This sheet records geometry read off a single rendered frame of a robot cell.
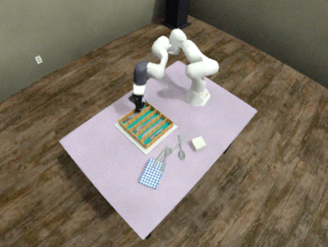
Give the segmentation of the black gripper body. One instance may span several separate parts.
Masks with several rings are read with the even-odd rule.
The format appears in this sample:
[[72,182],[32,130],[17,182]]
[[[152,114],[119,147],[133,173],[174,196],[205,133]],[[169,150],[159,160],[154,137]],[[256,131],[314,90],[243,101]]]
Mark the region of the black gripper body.
[[137,97],[139,97],[139,100],[142,100],[144,97],[144,94],[143,95],[136,95]]

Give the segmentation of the wooden cutlery tray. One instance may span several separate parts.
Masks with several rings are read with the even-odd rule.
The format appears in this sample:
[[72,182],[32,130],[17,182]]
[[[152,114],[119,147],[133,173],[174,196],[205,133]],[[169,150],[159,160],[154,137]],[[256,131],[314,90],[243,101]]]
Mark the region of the wooden cutlery tray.
[[[127,123],[125,123],[124,120],[128,116],[134,115],[136,112],[135,112],[135,109],[133,109],[132,111],[127,113],[124,117],[122,117],[119,120],[119,125],[126,132],[128,132],[136,141],[138,141],[145,149],[147,149],[148,147],[150,147],[153,143],[155,143],[160,137],[162,137],[166,132],[168,132],[173,127],[173,121],[170,120],[165,115],[163,115],[158,109],[153,107],[147,101],[145,102],[144,107],[147,107],[147,108],[145,108],[138,115],[136,115],[134,118],[129,120]],[[138,126],[146,124],[151,119],[153,119],[151,122],[149,122],[140,131],[135,133],[135,129]],[[157,124],[160,120],[162,120],[162,122],[157,127],[155,127],[147,135],[142,137],[145,132],[147,132],[151,127],[153,127],[155,124]],[[156,135],[156,133],[161,128],[162,128],[162,131]],[[150,139],[150,137],[152,135],[156,135],[154,137],[154,139]]]

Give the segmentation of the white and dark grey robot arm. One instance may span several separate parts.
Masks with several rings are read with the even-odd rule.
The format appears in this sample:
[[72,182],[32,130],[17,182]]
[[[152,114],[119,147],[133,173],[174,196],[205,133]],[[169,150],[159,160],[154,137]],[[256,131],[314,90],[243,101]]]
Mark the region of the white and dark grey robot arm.
[[203,77],[217,73],[219,66],[216,61],[207,59],[206,56],[201,54],[192,41],[186,40],[186,35],[180,29],[174,29],[171,32],[170,39],[163,36],[153,44],[152,53],[161,61],[160,65],[147,61],[141,61],[135,65],[133,80],[134,95],[132,94],[128,98],[131,103],[137,102],[138,97],[136,95],[144,94],[147,77],[155,80],[161,80],[163,78],[168,53],[178,55],[181,49],[180,47],[184,50],[183,53],[191,63],[185,68],[185,74],[192,80],[191,87],[186,94],[186,100],[192,106],[203,107],[205,105],[210,95],[208,93],[209,91],[205,88],[206,81]]

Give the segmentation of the blue and white checked towel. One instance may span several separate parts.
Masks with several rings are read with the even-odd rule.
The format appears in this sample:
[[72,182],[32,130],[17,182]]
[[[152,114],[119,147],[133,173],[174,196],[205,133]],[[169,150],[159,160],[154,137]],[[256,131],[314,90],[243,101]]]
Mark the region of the blue and white checked towel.
[[148,186],[154,190],[157,189],[157,185],[159,184],[162,174],[166,168],[166,164],[164,166],[164,170],[160,171],[161,167],[162,167],[162,163],[158,162],[157,165],[155,167],[153,167],[153,165],[156,163],[156,160],[153,159],[149,159],[143,174],[139,180],[139,183],[144,185],[144,186]]

